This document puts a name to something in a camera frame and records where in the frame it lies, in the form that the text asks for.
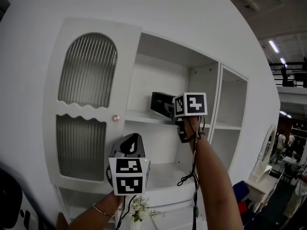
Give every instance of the frosted glass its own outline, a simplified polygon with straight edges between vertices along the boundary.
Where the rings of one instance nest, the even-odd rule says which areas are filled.
[[[62,175],[103,181],[106,123],[57,116],[57,147]]]
[[[108,107],[117,50],[106,36],[91,33],[69,47],[59,85],[59,101]]]

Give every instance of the black cable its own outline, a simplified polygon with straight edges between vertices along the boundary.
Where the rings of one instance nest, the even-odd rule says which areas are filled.
[[[128,204],[128,211],[127,211],[127,213],[123,216],[123,219],[124,219],[124,217],[129,213],[131,202],[133,201],[133,199],[134,199],[135,197],[136,197],[136,195],[134,195],[134,196],[132,197],[132,199],[130,199],[129,204]]]
[[[118,224],[116,226],[116,230],[118,230],[121,226],[121,222],[123,221],[124,217],[122,217],[123,213],[124,213],[124,210],[125,210],[125,205],[126,205],[126,196],[123,196],[123,203],[122,203],[122,211],[121,211],[121,214],[120,214],[120,218],[118,220]]]

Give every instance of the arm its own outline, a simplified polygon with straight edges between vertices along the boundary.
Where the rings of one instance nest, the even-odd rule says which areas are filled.
[[[307,176],[302,176],[301,180],[305,183],[307,183]]]
[[[95,206],[102,212],[114,215],[121,204],[120,196],[110,193]],[[78,216],[68,227],[68,230],[101,230],[104,229],[111,217],[99,213],[93,207]]]
[[[190,117],[193,130],[197,129],[197,118]],[[187,118],[183,118],[188,137],[193,135]],[[243,225],[232,185],[222,162],[202,135],[197,140],[196,168],[204,200],[209,230],[242,230]]]

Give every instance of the cabinet knob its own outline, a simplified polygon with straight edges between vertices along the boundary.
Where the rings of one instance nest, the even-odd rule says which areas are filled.
[[[119,121],[119,120],[120,120],[120,116],[119,116],[119,115],[114,115],[114,116],[113,116],[113,120],[114,120],[115,122]]]

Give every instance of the person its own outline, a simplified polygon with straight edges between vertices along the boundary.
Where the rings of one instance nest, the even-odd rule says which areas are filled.
[[[285,152],[286,156],[288,156],[288,157],[292,156],[294,139],[295,139],[294,135],[292,134],[292,132],[290,132],[289,140],[288,140],[288,144],[287,144],[287,150]]]
[[[285,65],[281,68],[280,72],[282,73],[282,76],[283,76],[283,86],[287,86],[288,76],[287,76],[287,70],[286,70]]]
[[[289,220],[293,217],[293,215],[300,209],[303,205],[304,201],[307,198],[307,170],[306,167],[301,175],[298,176],[299,181],[296,185],[295,191],[293,192],[286,210],[283,212],[283,215],[287,217],[287,220],[280,227],[280,230],[286,228]]]
[[[286,136],[284,136],[285,133],[286,133],[285,130],[280,130],[280,135],[278,136],[276,151],[273,155],[273,159],[275,159],[275,164],[277,164],[278,158],[281,155],[285,147],[285,141],[286,141]]]
[[[196,116],[183,118],[188,137],[198,128]],[[236,197],[227,170],[202,133],[196,145],[196,169],[203,196],[207,226],[209,230],[243,230]],[[120,196],[110,193],[78,216],[68,227],[69,230],[101,230],[121,204]]]
[[[307,71],[307,58],[306,57],[304,57],[304,63],[302,65],[302,70]],[[303,82],[303,87],[307,88],[307,80]]]

